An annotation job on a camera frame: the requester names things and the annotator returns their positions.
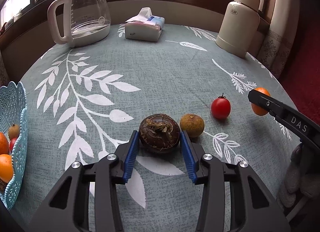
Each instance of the blue plastic basket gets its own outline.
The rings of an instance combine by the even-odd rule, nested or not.
[[[11,81],[8,87],[0,88],[0,131],[6,135],[8,141],[9,127],[18,123],[20,123],[20,135],[13,146],[11,155],[14,174],[4,195],[0,193],[0,198],[8,210],[13,207],[20,191],[26,165],[28,141],[26,90],[21,82],[16,86]]]

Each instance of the silver bolt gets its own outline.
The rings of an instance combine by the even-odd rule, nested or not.
[[[81,165],[80,162],[73,162],[71,167],[76,169],[76,168],[79,168],[80,165]]]
[[[116,156],[115,154],[109,154],[109,155],[107,156],[107,159],[110,160],[110,161],[112,161],[112,160],[114,160],[114,159],[116,159],[116,158],[117,158],[117,156]]]
[[[241,161],[239,165],[243,168],[247,168],[249,166],[249,164],[246,161]]]
[[[204,158],[205,160],[211,160],[211,159],[213,158],[213,156],[212,156],[211,154],[204,154],[204,155],[203,155],[203,158]]]

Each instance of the red tomato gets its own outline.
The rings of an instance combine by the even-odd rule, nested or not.
[[[16,139],[16,138],[11,139],[10,144],[9,144],[10,152],[12,152],[12,150],[13,150],[13,146],[14,146],[14,143],[15,143],[16,141],[17,141],[17,139]]]
[[[211,114],[216,119],[226,119],[231,111],[231,104],[226,97],[219,96],[211,104]]]

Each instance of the beige curtain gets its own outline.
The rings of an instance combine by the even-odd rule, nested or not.
[[[269,32],[257,59],[276,77],[287,62],[297,32],[300,0],[276,0]]]
[[[2,60],[2,56],[1,56],[1,51],[0,51],[0,87],[1,86],[7,86],[9,83],[9,77],[7,74],[7,71],[4,67],[4,63]]]

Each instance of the glass pitcher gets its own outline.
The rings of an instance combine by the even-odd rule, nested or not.
[[[56,9],[61,4],[64,4],[63,37],[56,19]],[[111,18],[106,0],[55,0],[49,6],[47,16],[52,38],[57,44],[84,46],[105,38],[110,31]]]

